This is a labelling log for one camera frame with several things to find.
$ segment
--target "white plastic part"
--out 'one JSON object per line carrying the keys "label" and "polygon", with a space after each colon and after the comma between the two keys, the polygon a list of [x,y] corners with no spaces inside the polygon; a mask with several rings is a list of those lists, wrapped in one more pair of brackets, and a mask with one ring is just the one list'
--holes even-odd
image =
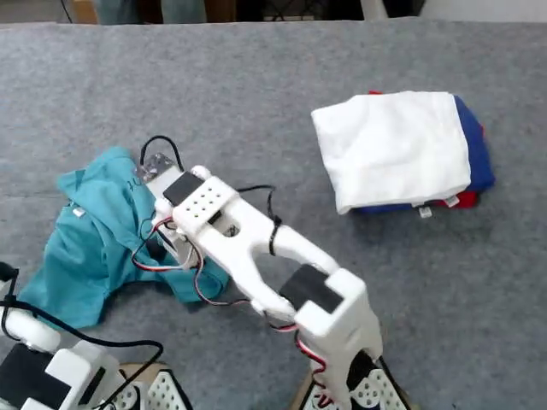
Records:
{"label": "white plastic part", "polygon": [[[3,310],[4,308],[0,307],[0,316]],[[18,337],[28,347],[43,352],[55,352],[61,342],[61,334],[58,331],[19,309],[8,311],[6,329],[10,335]]]}
{"label": "white plastic part", "polygon": [[[303,410],[318,410],[321,394],[322,390],[315,385],[303,405]],[[362,408],[378,408],[379,405],[380,410],[405,410],[393,384],[381,369],[372,370],[350,394]],[[344,410],[344,408],[334,402],[324,407],[324,410]]]}
{"label": "white plastic part", "polygon": [[17,410],[15,407],[11,406],[7,401],[0,398],[0,410]]}
{"label": "white plastic part", "polygon": [[148,390],[149,410],[188,410],[170,372],[159,371]]}
{"label": "white plastic part", "polygon": [[211,177],[174,208],[173,218],[186,235],[196,237],[213,215],[238,195],[230,185]]}
{"label": "white plastic part", "polygon": [[[379,321],[369,306],[367,286],[357,276],[340,268],[322,249],[289,226],[282,225],[273,241],[275,254],[308,263],[330,275],[325,286],[343,298],[331,313],[311,301],[295,312],[284,297],[263,282],[254,261],[257,254],[269,251],[274,222],[220,179],[210,177],[206,168],[194,167],[192,172],[202,178],[209,175],[209,178],[173,209],[179,232],[184,232],[204,255],[232,277],[257,312],[267,311],[280,319],[294,319],[303,342],[327,362],[326,370],[316,375],[317,380],[326,385],[324,393],[337,402],[339,410],[350,410],[346,377],[351,362],[361,350],[373,360],[382,354]],[[218,223],[209,223],[217,212],[222,213],[222,220],[238,228],[237,235],[225,236]],[[314,361],[310,363],[312,368],[318,366]]]}
{"label": "white plastic part", "polygon": [[368,303],[367,286],[351,272],[339,268],[326,280],[326,286],[344,298],[340,305],[328,313],[307,301],[295,322],[303,342],[327,362],[316,380],[327,386],[327,394],[341,409],[350,410],[347,373],[359,351],[364,350],[372,360],[382,355],[379,321]]}
{"label": "white plastic part", "polygon": [[211,177],[211,172],[203,165],[196,165],[194,168],[191,169],[191,173],[203,180],[209,179]]}
{"label": "white plastic part", "polygon": [[129,410],[135,406],[137,403],[138,395],[137,389],[139,389],[139,384],[129,384],[124,390],[117,395],[112,404],[116,407],[116,410]]}
{"label": "white plastic part", "polygon": [[[220,210],[238,227],[235,237],[224,236],[222,231],[208,223],[210,217]],[[254,255],[268,252],[274,223],[234,189],[211,177],[174,208],[173,219],[207,256],[228,272],[238,288],[255,301],[254,308],[262,307],[272,316],[281,318],[294,315],[292,305],[262,281],[254,262]],[[278,229],[274,249],[277,255],[316,265],[327,273],[338,267],[332,257],[286,225]]]}
{"label": "white plastic part", "polygon": [[364,378],[351,392],[357,404],[363,408],[374,408],[379,405],[382,389],[370,378]]}
{"label": "white plastic part", "polygon": [[[62,348],[51,359],[45,372],[70,387],[58,410],[70,410],[78,406],[79,400],[99,369],[104,369],[103,377],[96,387],[88,407],[98,405],[104,397],[111,395],[123,377],[118,372],[120,364],[106,353],[106,350],[88,342],[78,342],[73,348]],[[47,406],[29,398],[21,410],[46,410]]]}

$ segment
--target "teal cloth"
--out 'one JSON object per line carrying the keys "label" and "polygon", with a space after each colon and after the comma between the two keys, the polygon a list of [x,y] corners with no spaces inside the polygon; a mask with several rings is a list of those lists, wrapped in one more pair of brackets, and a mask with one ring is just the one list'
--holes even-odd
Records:
{"label": "teal cloth", "polygon": [[[181,302],[198,301],[193,271],[146,272],[131,262],[141,243],[138,228],[152,214],[154,197],[134,175],[129,151],[109,149],[86,169],[62,175],[57,184],[71,203],[56,221],[44,251],[44,264],[19,295],[74,327],[95,325],[105,300],[123,284],[157,281],[168,284]],[[78,217],[75,208],[85,213]],[[143,247],[137,259],[160,264]],[[161,265],[176,264],[168,253]],[[200,290],[207,297],[226,286],[227,274],[207,260]]]}

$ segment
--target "blue cloth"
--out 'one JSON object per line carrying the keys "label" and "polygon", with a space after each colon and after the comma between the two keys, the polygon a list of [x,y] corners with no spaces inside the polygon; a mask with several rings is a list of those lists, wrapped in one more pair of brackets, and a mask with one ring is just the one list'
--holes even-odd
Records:
{"label": "blue cloth", "polygon": [[[86,169],[62,175],[57,184],[71,204],[64,207],[44,251],[44,264],[20,293],[22,301],[42,308],[73,327],[95,325],[105,300],[123,284],[168,284],[181,302],[198,301],[191,271],[145,272],[131,262],[142,240],[138,229],[152,214],[154,197],[133,174],[129,151],[109,149]],[[80,217],[75,208],[83,208]],[[160,266],[146,247],[140,262]],[[161,265],[176,264],[168,253]],[[200,290],[218,295],[227,274],[207,260]]]}
{"label": "blue cloth", "polygon": [[[459,96],[454,96],[454,101],[456,102],[456,109],[462,123],[463,133],[468,142],[471,184],[467,187],[466,191],[482,192],[488,190],[495,184],[496,178],[491,170],[490,157],[488,156],[482,125]],[[357,210],[366,214],[376,214],[403,209],[412,209],[412,205],[409,203],[397,203],[363,207]]]}

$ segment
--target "table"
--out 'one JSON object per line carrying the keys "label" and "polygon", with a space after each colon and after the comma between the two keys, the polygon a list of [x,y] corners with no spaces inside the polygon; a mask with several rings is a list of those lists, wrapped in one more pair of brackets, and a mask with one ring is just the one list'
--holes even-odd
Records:
{"label": "table", "polygon": [[[232,185],[277,185],[285,223],[367,281],[385,357],[423,408],[541,408],[546,38],[543,24],[419,19],[2,30],[0,260],[23,282],[38,268],[65,204],[58,175],[169,135]],[[429,220],[338,216],[309,113],[368,90],[461,96],[485,126],[494,190]],[[249,200],[264,209],[263,194]],[[294,268],[259,266],[276,289]],[[195,311],[150,284],[121,291],[90,332],[165,343],[198,410],[286,408],[307,371],[291,337],[248,310]]]}

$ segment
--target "white cloth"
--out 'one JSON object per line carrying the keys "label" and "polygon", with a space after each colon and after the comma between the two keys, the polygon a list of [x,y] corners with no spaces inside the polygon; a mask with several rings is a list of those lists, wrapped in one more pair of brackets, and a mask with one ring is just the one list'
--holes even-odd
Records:
{"label": "white cloth", "polygon": [[471,183],[468,143],[447,92],[354,96],[311,116],[339,214],[443,200]]}

